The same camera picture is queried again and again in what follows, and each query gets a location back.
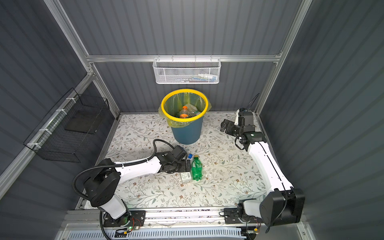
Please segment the clear bottle green label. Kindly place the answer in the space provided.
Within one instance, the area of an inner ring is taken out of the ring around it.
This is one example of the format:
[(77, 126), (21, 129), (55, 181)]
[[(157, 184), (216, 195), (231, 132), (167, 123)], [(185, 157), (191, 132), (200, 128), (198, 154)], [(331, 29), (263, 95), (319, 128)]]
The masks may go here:
[(183, 184), (189, 183), (193, 180), (190, 172), (182, 172), (180, 173), (180, 177)]

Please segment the clear bottle orange label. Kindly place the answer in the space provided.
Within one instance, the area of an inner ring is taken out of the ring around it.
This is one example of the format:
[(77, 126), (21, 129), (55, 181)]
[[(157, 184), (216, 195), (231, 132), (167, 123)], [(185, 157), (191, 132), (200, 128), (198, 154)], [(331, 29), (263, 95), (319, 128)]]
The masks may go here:
[(191, 118), (192, 117), (192, 113), (191, 110), (189, 110), (189, 108), (187, 106), (183, 106), (181, 111), (179, 112), (179, 118), (180, 119), (187, 119), (187, 118)]

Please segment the large clear crushed bottle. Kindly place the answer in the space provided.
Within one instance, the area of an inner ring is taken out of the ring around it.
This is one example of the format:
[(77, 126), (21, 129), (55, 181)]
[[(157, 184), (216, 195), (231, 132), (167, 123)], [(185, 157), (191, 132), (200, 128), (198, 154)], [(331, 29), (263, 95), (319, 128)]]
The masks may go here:
[(196, 117), (201, 114), (201, 112), (194, 105), (189, 105), (188, 108), (191, 111), (191, 117)]

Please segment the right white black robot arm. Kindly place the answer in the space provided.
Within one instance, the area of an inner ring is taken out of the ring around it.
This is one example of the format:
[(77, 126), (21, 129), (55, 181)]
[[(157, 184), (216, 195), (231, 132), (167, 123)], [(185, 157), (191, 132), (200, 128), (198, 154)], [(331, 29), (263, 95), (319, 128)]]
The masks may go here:
[(237, 218), (246, 223), (260, 219), (267, 227), (298, 223), (305, 203), (304, 192), (294, 188), (281, 171), (265, 135), (256, 130), (254, 114), (240, 108), (235, 121), (223, 120), (220, 130), (235, 137), (235, 146), (252, 157), (267, 189), (262, 201), (241, 200), (237, 205)]

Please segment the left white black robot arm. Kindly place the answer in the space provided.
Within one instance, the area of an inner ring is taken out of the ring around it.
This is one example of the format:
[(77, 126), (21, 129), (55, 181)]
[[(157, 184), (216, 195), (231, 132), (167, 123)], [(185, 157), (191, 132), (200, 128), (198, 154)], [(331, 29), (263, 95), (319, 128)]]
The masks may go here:
[(117, 197), (117, 187), (130, 179), (157, 173), (181, 173), (187, 167), (187, 152), (181, 146), (171, 151), (153, 153), (150, 157), (132, 162), (102, 160), (97, 166), (84, 171), (86, 199), (108, 218), (112, 227), (132, 226), (134, 217), (124, 201)]

